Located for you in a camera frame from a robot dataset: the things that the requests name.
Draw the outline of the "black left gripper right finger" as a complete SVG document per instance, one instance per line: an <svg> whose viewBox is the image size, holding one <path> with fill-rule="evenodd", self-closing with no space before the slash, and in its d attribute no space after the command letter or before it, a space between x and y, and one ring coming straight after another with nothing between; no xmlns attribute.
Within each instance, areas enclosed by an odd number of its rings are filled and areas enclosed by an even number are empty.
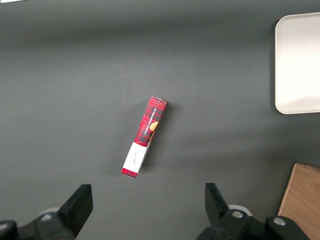
<svg viewBox="0 0 320 240"><path fill-rule="evenodd" d="M212 228L236 229L246 228L251 215L226 203L215 183L205 184L205 212Z"/></svg>

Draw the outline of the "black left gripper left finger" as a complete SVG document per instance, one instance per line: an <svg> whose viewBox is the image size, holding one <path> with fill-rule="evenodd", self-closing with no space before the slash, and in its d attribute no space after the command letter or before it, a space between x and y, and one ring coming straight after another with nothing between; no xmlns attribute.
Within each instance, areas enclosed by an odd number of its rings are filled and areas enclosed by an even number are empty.
<svg viewBox="0 0 320 240"><path fill-rule="evenodd" d="M93 211L92 186L82 184L57 211L64 226L77 237Z"/></svg>

